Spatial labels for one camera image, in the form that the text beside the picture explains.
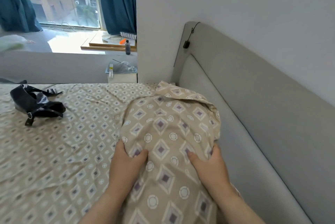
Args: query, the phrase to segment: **black high heel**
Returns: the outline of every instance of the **black high heel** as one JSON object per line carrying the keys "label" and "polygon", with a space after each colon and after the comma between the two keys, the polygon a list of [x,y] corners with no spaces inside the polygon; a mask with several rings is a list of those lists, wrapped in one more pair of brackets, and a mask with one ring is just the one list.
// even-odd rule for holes
{"label": "black high heel", "polygon": [[63,117],[66,110],[64,105],[58,101],[49,101],[47,98],[61,93],[62,91],[57,93],[53,89],[43,91],[27,84],[21,84],[10,91],[15,108],[28,115],[26,126],[31,126],[35,117]]}

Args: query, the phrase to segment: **wrinkled sheet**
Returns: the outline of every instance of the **wrinkled sheet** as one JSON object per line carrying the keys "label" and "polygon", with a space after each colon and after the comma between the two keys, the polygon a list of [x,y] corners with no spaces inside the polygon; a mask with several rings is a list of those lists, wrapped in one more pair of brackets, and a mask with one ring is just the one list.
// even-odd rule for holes
{"label": "wrinkled sheet", "polygon": [[64,118],[17,111],[0,84],[0,222],[77,223],[108,185],[117,133],[115,113],[156,84],[34,85],[64,91]]}
{"label": "wrinkled sheet", "polygon": [[200,94],[161,82],[153,96],[131,101],[116,119],[129,156],[149,150],[122,223],[216,223],[217,205],[187,157],[192,151],[210,158],[220,137],[216,107]]}

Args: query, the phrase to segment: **black cable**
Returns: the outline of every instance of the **black cable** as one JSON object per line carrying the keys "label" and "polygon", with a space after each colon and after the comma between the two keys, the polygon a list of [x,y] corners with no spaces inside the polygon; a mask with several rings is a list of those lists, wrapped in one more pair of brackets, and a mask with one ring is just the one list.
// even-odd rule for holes
{"label": "black cable", "polygon": [[192,28],[192,30],[191,30],[191,33],[190,33],[190,36],[191,36],[191,34],[192,34],[192,33],[194,33],[194,29],[195,29],[195,27],[194,27],[194,28]]}

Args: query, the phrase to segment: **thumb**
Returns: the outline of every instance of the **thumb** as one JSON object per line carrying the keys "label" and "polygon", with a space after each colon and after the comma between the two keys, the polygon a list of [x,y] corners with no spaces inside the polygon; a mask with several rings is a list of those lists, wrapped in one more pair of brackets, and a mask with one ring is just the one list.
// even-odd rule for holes
{"label": "thumb", "polygon": [[201,165],[202,161],[199,159],[198,155],[189,151],[187,153],[187,156],[189,157],[190,162],[194,166],[194,168],[197,170],[199,168],[199,165]]}
{"label": "thumb", "polygon": [[147,149],[143,149],[141,153],[134,158],[139,166],[141,166],[146,161],[148,158],[148,153],[149,151]]}

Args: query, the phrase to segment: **headboard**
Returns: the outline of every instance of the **headboard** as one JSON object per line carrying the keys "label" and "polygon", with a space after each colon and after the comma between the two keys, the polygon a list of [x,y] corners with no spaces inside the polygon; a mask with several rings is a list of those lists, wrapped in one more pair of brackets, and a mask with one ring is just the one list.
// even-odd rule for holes
{"label": "headboard", "polygon": [[183,49],[195,24],[185,24],[171,82],[192,54],[309,219],[335,223],[335,107],[206,24]]}

